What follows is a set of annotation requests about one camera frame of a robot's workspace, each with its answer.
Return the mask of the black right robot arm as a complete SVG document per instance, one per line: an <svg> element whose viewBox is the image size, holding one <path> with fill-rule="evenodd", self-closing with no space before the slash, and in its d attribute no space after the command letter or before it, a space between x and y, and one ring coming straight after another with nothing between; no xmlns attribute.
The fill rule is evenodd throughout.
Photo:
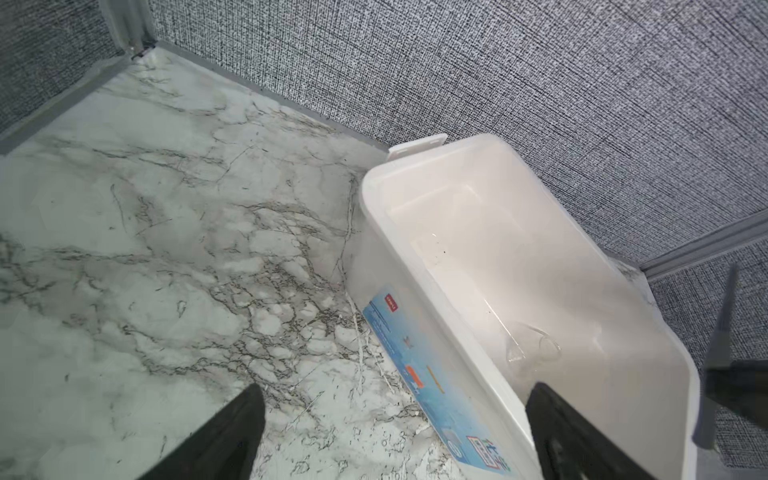
<svg viewBox="0 0 768 480"><path fill-rule="evenodd" d="M739 268L733 264L704 361L699 413L692 440L705 450L715 447L719 407L762 429L767 428L767 361L731 358L731 324L738 278Z"/></svg>

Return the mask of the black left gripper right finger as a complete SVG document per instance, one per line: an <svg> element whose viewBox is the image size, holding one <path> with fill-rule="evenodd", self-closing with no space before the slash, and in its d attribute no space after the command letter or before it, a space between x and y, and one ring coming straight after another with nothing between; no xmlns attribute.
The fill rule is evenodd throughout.
<svg viewBox="0 0 768 480"><path fill-rule="evenodd" d="M545 479L652 477L549 385L535 384L525 410Z"/></svg>

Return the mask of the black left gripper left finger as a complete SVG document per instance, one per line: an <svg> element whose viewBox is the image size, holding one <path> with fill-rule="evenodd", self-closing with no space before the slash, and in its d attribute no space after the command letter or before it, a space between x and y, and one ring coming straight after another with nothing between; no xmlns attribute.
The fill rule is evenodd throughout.
<svg viewBox="0 0 768 480"><path fill-rule="evenodd" d="M265 427L264 396L253 383L140 479L248 479Z"/></svg>

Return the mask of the white plastic storage bin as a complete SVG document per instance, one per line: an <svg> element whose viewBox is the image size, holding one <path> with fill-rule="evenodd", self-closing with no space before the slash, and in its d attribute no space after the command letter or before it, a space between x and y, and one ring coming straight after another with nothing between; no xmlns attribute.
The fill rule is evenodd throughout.
<svg viewBox="0 0 768 480"><path fill-rule="evenodd" d="M563 397L650 475L691 479L699 380L648 286L627 279L503 140L482 134L371 169L347 288L468 479L538 479L525 407ZM561 359L508 369L484 299Z"/></svg>

